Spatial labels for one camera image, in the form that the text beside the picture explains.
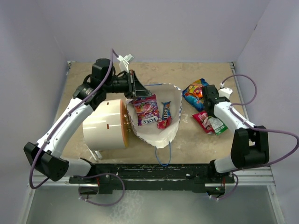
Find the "pink candy bag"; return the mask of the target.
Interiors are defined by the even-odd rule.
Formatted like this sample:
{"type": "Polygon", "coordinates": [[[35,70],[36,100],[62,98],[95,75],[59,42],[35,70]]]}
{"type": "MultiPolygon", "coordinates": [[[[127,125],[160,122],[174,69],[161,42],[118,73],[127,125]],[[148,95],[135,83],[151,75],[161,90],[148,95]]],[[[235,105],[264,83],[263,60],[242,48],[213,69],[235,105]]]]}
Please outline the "pink candy bag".
{"type": "Polygon", "coordinates": [[[137,114],[138,126],[158,122],[160,116],[155,94],[146,98],[134,99],[130,104],[134,107],[137,114]]]}

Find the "orange snack bag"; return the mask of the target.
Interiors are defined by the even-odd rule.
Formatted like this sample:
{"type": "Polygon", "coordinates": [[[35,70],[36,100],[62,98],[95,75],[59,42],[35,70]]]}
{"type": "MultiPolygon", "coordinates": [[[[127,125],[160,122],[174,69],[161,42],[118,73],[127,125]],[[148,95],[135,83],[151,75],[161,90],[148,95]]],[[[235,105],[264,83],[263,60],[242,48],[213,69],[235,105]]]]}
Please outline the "orange snack bag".
{"type": "Polygon", "coordinates": [[[203,98],[202,87],[201,86],[194,87],[192,94],[197,98],[203,98]]]}

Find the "white cylindrical container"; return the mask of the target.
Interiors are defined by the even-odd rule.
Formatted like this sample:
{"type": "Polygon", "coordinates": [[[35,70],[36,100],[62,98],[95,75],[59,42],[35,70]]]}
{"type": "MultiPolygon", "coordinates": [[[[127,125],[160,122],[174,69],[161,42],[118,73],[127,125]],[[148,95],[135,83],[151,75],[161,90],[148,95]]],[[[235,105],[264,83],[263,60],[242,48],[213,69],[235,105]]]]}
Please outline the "white cylindrical container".
{"type": "Polygon", "coordinates": [[[103,101],[83,122],[85,143],[91,151],[128,147],[128,113],[122,99],[103,101]]]}

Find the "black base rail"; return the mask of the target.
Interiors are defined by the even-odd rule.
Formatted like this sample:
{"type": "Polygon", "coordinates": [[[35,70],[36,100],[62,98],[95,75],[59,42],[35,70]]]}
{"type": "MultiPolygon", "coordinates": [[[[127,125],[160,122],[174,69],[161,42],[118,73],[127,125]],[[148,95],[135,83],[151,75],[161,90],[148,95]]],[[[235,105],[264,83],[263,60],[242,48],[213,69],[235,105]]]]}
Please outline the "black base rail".
{"type": "Polygon", "coordinates": [[[79,185],[79,193],[112,194],[115,190],[191,191],[209,195],[225,194],[225,184],[237,184],[232,173],[219,174],[210,164],[92,164],[86,177],[67,174],[66,166],[38,168],[38,171],[59,181],[69,177],[69,183],[79,185]]]}

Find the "magenta red snack bag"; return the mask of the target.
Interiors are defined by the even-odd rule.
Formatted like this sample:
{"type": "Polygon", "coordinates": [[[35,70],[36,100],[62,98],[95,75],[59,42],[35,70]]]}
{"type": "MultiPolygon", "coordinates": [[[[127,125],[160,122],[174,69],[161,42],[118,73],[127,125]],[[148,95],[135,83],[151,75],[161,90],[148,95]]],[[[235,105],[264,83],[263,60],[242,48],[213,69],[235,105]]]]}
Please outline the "magenta red snack bag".
{"type": "Polygon", "coordinates": [[[193,114],[192,117],[199,123],[201,128],[207,134],[214,134],[214,129],[209,121],[209,116],[207,112],[201,111],[199,113],[193,114]]]}

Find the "green snack bag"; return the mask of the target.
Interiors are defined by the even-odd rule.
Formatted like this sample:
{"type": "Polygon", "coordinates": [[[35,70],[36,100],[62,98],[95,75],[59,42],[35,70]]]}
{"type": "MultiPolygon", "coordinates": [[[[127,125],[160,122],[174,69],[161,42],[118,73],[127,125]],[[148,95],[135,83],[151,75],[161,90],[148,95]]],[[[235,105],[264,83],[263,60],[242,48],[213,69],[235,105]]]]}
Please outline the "green snack bag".
{"type": "Polygon", "coordinates": [[[220,135],[228,129],[228,127],[219,118],[209,116],[209,122],[215,135],[220,135]]]}

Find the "small red snack bag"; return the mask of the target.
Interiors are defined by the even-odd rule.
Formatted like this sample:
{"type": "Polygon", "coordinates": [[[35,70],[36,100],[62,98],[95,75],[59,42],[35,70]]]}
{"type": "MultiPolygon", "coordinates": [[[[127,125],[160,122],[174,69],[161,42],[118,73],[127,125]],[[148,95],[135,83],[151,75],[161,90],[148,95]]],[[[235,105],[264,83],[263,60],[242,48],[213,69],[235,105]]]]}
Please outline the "small red snack bag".
{"type": "Polygon", "coordinates": [[[171,125],[171,122],[172,122],[171,116],[169,116],[166,119],[159,118],[157,121],[157,128],[158,129],[166,129],[167,127],[169,127],[171,125]]]}

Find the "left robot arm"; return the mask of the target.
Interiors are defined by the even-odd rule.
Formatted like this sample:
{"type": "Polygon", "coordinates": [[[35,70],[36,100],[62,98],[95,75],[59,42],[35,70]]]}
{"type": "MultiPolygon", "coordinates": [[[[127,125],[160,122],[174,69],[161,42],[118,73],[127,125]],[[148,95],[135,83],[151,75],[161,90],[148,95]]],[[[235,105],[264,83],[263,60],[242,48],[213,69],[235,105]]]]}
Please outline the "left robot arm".
{"type": "Polygon", "coordinates": [[[83,121],[94,112],[108,93],[122,93],[126,98],[149,97],[147,90],[136,77],[135,71],[128,65],[132,55],[118,56],[121,69],[115,73],[111,59],[100,58],[92,65],[92,72],[84,78],[55,124],[35,143],[28,142],[24,146],[25,155],[31,165],[29,182],[33,182],[34,170],[39,171],[52,181],[64,176],[80,176],[91,183],[96,178],[92,164],[84,159],[62,159],[63,150],[83,121]]]}

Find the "blue chocolate candy bag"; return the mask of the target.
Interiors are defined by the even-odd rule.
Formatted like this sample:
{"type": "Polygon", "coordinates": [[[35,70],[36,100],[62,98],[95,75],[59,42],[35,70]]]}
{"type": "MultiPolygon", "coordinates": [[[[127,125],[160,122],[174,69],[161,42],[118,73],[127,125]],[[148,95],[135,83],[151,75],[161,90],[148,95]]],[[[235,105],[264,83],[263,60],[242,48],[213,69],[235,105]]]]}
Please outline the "blue chocolate candy bag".
{"type": "Polygon", "coordinates": [[[162,102],[163,105],[162,120],[167,120],[169,117],[171,117],[170,104],[171,101],[162,102]]]}

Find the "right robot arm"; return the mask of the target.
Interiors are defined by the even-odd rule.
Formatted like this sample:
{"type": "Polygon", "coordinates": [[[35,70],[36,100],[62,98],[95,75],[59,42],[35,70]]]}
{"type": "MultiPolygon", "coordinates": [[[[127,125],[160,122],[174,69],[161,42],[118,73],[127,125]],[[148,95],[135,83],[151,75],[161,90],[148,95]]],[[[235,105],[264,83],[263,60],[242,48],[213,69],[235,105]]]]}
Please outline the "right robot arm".
{"type": "Polygon", "coordinates": [[[221,120],[234,134],[230,155],[210,162],[212,168],[208,170],[208,179],[219,182],[224,173],[268,163],[266,128],[245,119],[227,97],[221,96],[215,85],[202,87],[202,96],[207,114],[221,120]]]}

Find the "blue checkered paper bag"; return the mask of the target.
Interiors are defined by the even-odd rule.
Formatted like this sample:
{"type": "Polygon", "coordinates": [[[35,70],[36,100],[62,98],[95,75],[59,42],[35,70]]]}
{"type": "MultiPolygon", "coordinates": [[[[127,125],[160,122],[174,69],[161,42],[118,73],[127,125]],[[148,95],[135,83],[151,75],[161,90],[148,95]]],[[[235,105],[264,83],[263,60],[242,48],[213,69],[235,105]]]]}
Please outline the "blue checkered paper bag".
{"type": "Polygon", "coordinates": [[[182,114],[182,90],[173,84],[148,84],[145,86],[152,95],[156,95],[159,116],[162,119],[162,102],[171,101],[170,111],[172,122],[166,129],[158,129],[157,122],[138,126],[137,114],[130,104],[132,100],[127,99],[127,111],[133,133],[142,141],[153,146],[156,150],[169,146],[176,137],[182,114]]]}

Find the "blue snack bag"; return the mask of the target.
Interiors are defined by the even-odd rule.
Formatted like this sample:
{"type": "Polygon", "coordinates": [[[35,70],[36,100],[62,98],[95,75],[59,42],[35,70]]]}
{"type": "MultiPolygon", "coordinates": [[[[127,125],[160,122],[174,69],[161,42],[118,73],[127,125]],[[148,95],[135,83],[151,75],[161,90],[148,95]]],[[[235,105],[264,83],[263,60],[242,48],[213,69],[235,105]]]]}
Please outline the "blue snack bag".
{"type": "Polygon", "coordinates": [[[209,84],[205,79],[201,78],[194,81],[182,91],[183,98],[199,112],[204,110],[202,87],[207,85],[209,84]]]}

